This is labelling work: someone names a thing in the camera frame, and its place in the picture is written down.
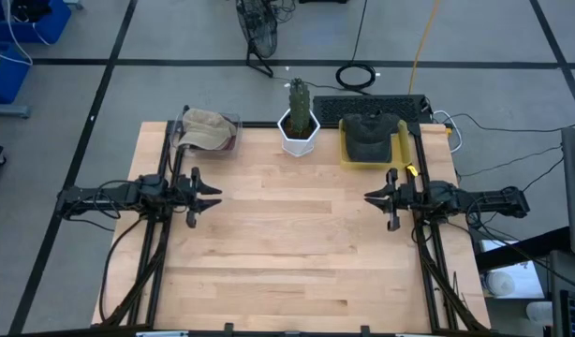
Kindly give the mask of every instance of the desk leg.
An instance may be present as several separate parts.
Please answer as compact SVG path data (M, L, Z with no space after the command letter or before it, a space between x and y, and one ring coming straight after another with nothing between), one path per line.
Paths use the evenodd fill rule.
M527 260L518 250L530 257L547 256L552 250L568 251L570 249L570 229L562 227L538 235L531 239L516 242L510 246L493 249L475 255L479 272L506 267Z

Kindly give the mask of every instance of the clear plastic bin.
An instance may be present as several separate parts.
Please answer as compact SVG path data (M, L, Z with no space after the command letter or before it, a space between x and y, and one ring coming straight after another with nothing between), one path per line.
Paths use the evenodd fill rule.
M184 108L184 112L177 115L175 118L175 125L173 127L174 134L172 137L172 141L175 148L177 148L177 143L181 138L181 127L177 125L181 125L183 122L184 114L189 110L189 108ZM200 158L209 158L209 159L221 159L221 158L233 158L237 155L238 150L240 148L240 142L242 141L242 120L240 119L240 115L235 113L224 113L219 112L226 120L230 121L235 126L235 139L232 142L232 146L227 149L223 150L204 150L197 147L190 147L186 146L184 156L197 156Z

